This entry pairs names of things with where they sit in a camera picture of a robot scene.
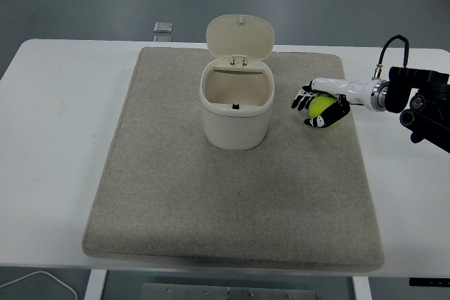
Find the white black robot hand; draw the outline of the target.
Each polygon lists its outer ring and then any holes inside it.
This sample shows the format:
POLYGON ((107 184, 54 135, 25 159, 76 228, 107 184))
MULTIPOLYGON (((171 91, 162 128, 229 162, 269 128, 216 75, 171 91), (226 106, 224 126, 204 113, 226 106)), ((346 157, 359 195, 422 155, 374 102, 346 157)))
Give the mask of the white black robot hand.
POLYGON ((374 111, 372 83, 358 84, 341 79, 315 78, 302 86, 295 96, 291 108, 299 111, 309 109, 313 99, 320 95, 331 95, 337 100, 318 117, 306 119, 304 123, 315 128, 328 128, 350 112, 351 105, 362 105, 374 111))

